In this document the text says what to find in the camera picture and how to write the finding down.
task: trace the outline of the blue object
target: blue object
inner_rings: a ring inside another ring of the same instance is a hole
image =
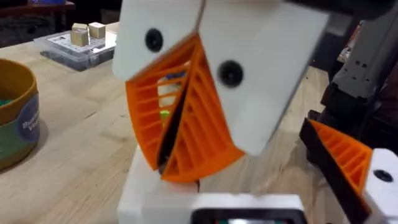
[[[64,4],[65,0],[32,0],[32,2],[40,4]]]

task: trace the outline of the white plastic part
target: white plastic part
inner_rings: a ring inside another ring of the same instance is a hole
[[[276,129],[328,14],[275,1],[207,1],[201,41],[235,145],[259,154]],[[218,67],[238,62],[244,72],[236,88],[224,86]]]
[[[172,184],[161,180],[160,174],[150,168],[138,146],[118,206],[119,224],[143,224],[142,208],[150,194],[195,192],[198,192],[195,183]]]
[[[145,224],[189,224],[201,208],[292,209],[303,211],[298,195],[152,194],[143,209]]]
[[[372,213],[366,223],[394,223],[398,220],[398,157],[388,149],[374,149],[366,179],[364,198]],[[384,170],[392,178],[385,182],[374,175]]]
[[[126,0],[123,1],[118,44],[113,62],[114,74],[130,80],[160,55],[191,34],[201,13],[202,0]],[[153,53],[147,49],[145,36],[158,29],[163,47]]]
[[[274,208],[303,211],[298,195],[198,194],[197,185],[171,184],[153,171],[139,147],[118,206],[120,224],[189,223],[199,208]]]

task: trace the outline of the black screw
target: black screw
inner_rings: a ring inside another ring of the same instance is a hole
[[[394,181],[394,179],[392,178],[391,174],[388,173],[388,172],[385,171],[385,170],[375,170],[375,171],[373,171],[373,174],[374,174],[378,179],[381,179],[381,180],[384,181],[384,182],[390,183],[390,182],[393,182],[393,181]]]
[[[218,67],[218,76],[224,85],[234,88],[243,80],[243,69],[237,62],[228,60]]]
[[[148,30],[145,36],[145,44],[151,52],[159,52],[163,47],[162,33],[155,28]]]

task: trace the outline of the orange 3d printed part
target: orange 3d printed part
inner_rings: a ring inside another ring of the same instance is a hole
[[[348,213],[347,217],[361,217],[365,221],[370,208],[363,199],[363,191],[372,149],[310,119],[305,119],[300,138],[307,147],[307,159],[322,171],[343,210]]]
[[[244,154],[229,135],[197,34],[126,82],[126,91],[141,150],[164,180],[198,180]],[[162,119],[165,110],[170,115]]]

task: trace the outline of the wooden tabletop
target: wooden tabletop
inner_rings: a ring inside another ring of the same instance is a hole
[[[118,25],[108,26],[117,30]],[[0,49],[35,73],[41,138],[19,165],[0,173],[1,224],[116,224],[116,207],[137,146],[124,83],[110,62],[76,72],[44,58],[33,43]],[[243,157],[201,182],[203,192],[299,194],[310,223],[325,223],[314,206],[325,184],[308,165],[299,130],[319,104],[327,75],[309,68],[279,129],[261,156]]]
[[[50,12],[74,10],[75,4],[66,1],[64,4],[38,4],[29,1],[24,6],[14,6],[0,8],[0,17],[2,16],[23,16],[26,14],[46,14]]]

